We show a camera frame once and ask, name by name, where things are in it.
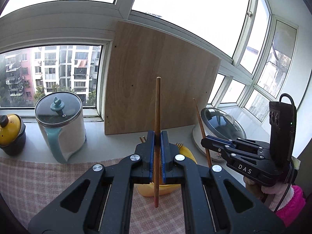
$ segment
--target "fork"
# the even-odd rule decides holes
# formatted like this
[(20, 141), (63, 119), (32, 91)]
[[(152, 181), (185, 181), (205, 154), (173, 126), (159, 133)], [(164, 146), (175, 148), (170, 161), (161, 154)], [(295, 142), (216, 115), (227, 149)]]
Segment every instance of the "fork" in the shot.
[(179, 148), (179, 150), (182, 148), (183, 144), (180, 143), (176, 143), (177, 147)]

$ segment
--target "teal knob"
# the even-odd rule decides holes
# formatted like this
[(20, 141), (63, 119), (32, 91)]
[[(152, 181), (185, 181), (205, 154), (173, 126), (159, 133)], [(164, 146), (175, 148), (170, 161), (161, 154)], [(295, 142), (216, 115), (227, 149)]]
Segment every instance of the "teal knob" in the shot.
[(62, 100), (55, 97), (54, 102), (51, 104), (51, 110), (52, 111), (60, 111), (65, 107), (65, 104)]

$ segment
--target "yellow container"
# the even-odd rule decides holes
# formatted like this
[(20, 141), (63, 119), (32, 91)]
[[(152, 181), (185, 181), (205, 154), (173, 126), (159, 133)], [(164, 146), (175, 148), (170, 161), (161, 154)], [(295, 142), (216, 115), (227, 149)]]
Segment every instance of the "yellow container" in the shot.
[[(195, 163), (197, 163), (193, 154), (188, 148), (182, 146), (180, 148), (180, 154), (192, 159)], [(159, 195), (171, 193), (174, 190), (177, 190), (178, 188), (180, 188), (180, 184), (159, 185)], [(149, 184), (139, 184), (138, 192), (144, 197), (153, 197), (154, 196), (154, 183), (152, 182)]]

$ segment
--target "tree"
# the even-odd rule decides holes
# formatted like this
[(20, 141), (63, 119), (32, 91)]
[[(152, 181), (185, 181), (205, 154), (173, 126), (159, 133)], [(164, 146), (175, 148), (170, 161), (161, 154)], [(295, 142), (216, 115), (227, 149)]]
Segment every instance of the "tree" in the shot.
[(66, 92), (75, 93), (74, 90), (68, 89), (66, 87), (60, 87), (59, 84), (52, 86), (52, 92), (59, 92), (59, 91), (66, 91)]
[(89, 93), (89, 99), (87, 100), (87, 106), (95, 106), (96, 105), (96, 91), (93, 90)]
[(11, 106), (12, 107), (25, 107), (26, 101), (23, 96), (11, 97)]
[(44, 87), (43, 86), (37, 86), (36, 93), (34, 95), (35, 104), (42, 99), (46, 94), (44, 93)]
[(0, 54), (0, 107), (10, 107), (10, 101), (5, 96), (8, 94), (8, 87), (5, 83), (7, 79), (4, 55)]

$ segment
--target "metal screw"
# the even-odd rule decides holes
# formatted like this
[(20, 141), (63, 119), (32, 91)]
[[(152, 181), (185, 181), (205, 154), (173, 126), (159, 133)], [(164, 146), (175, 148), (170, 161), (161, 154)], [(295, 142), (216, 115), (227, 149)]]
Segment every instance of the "metal screw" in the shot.
[(174, 157), (177, 161), (183, 161), (185, 159), (185, 156), (178, 154)]
[(95, 172), (99, 172), (100, 170), (103, 169), (103, 166), (99, 163), (95, 164), (92, 169), (95, 171)]
[(214, 172), (217, 172), (217, 173), (222, 171), (222, 167), (220, 165), (213, 165), (212, 169)]
[(134, 154), (134, 155), (131, 155), (131, 156), (130, 156), (130, 159), (131, 159), (132, 161), (138, 161), (138, 160), (140, 160), (140, 156), (137, 155), (137, 154)]

